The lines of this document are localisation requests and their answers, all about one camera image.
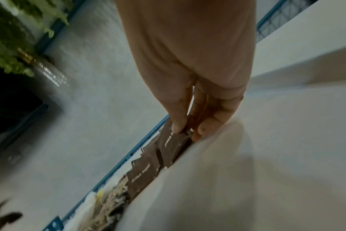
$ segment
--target green plant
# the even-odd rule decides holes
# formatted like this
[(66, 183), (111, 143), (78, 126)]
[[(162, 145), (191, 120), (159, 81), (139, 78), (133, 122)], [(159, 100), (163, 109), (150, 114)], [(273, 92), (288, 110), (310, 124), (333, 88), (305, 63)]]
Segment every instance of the green plant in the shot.
[(0, 67), (6, 73), (33, 76), (33, 72), (17, 59), (17, 49), (33, 53), (34, 37), (11, 12), (25, 15), (52, 37), (54, 32), (42, 22), (44, 16), (59, 18), (68, 25), (67, 14), (57, 8), (58, 3), (71, 7), (71, 0), (0, 0)]

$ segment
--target blue metal frame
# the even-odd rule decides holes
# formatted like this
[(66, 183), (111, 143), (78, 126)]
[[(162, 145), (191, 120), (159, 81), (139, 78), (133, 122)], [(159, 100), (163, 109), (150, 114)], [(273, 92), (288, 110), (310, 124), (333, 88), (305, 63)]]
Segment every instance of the blue metal frame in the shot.
[[(289, 0), (280, 0), (258, 23), (257, 23), (257, 30), (260, 29), (282, 6), (284, 3), (286, 3)], [(70, 20), (78, 8), (85, 2), (85, 0), (75, 0), (74, 1), (74, 8), (73, 10), (67, 12), (69, 14), (68, 19)], [(57, 20), (54, 25), (51, 27), (51, 29), (54, 31), (54, 37), (49, 38), (48, 35), (44, 35), (42, 39), (35, 45), (35, 50), (38, 54), (43, 54), (46, 50), (46, 48), (51, 44), (51, 42), (54, 40), (54, 38), (60, 33), (60, 31), (64, 28), (65, 24), (61, 20)], [(91, 190), (93, 192), (97, 192), (98, 189), (100, 189), (102, 186), (104, 186), (109, 178), (112, 177), (112, 175), (120, 169), (120, 167), (127, 162), (136, 151), (138, 151), (144, 143), (146, 143), (151, 136), (156, 133), (165, 123), (165, 121), (168, 119), (168, 115), (162, 119), (154, 128), (151, 130), (135, 147), (131, 149), (131, 151)], [(75, 210), (83, 203), (84, 199), (86, 198), (84, 196), (61, 220), (59, 217), (56, 217), (52, 222), (43, 230), (43, 231), (59, 231), (62, 230), (63, 223), (65, 223), (67, 220), (69, 220), (72, 215), (75, 213)]]

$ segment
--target metal grid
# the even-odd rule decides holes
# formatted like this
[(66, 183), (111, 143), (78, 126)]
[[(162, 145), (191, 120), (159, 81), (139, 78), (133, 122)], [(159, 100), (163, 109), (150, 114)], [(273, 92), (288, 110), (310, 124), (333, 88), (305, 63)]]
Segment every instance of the metal grid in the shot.
[(314, 1), (280, 0), (257, 24), (257, 43), (308, 8)]

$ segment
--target pile of packets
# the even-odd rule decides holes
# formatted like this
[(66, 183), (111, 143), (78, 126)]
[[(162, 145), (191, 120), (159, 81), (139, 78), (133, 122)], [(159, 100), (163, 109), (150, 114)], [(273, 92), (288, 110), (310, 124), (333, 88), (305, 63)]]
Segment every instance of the pile of packets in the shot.
[(104, 199), (97, 200), (89, 216), (75, 229), (64, 231), (113, 231), (124, 210), (159, 174), (170, 167), (178, 156), (191, 145), (192, 131), (173, 134), (172, 121), (165, 122), (160, 134), (142, 148), (141, 157), (132, 161), (132, 169), (119, 180)]

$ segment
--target dark object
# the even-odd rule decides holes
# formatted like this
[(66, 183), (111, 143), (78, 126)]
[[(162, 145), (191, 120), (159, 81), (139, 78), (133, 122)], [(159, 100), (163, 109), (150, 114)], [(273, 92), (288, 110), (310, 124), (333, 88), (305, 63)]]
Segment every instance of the dark object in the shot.
[(133, 200), (158, 176), (160, 171), (160, 163), (154, 145), (148, 147), (139, 159), (131, 162), (131, 165), (132, 170), (127, 173), (129, 179), (127, 192), (130, 200)]
[(47, 108), (15, 75), (0, 69), (0, 154)]
[[(0, 203), (0, 209), (2, 208), (2, 206), (6, 203), (7, 201), (3, 201)], [(0, 217), (0, 230), (7, 224), (11, 224), (15, 221), (17, 221), (18, 219), (20, 219), (22, 217), (22, 213), (20, 212), (12, 212), (12, 213), (8, 213), (4, 216)]]
[(190, 131), (174, 134), (172, 132), (172, 123), (171, 119), (167, 119), (155, 142), (162, 156), (163, 167), (170, 167), (186, 144), (191, 142)]

